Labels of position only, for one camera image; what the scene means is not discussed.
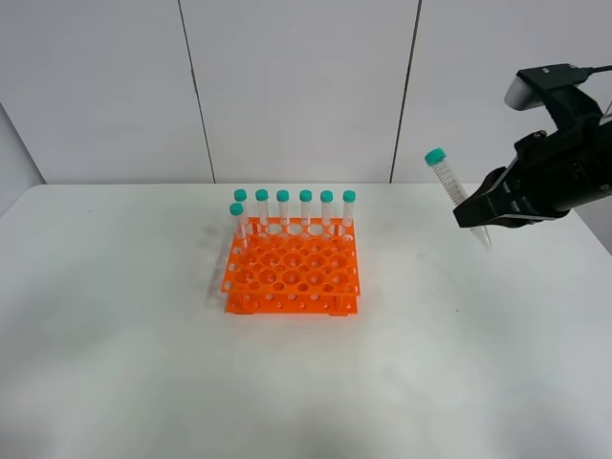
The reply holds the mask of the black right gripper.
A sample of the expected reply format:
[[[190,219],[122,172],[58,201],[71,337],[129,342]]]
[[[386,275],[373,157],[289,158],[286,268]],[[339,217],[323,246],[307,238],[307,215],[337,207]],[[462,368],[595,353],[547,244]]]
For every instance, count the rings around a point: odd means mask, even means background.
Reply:
[[[611,124],[577,134],[535,134],[516,146],[508,167],[490,172],[453,215],[460,228],[518,229],[555,220],[611,195]]]

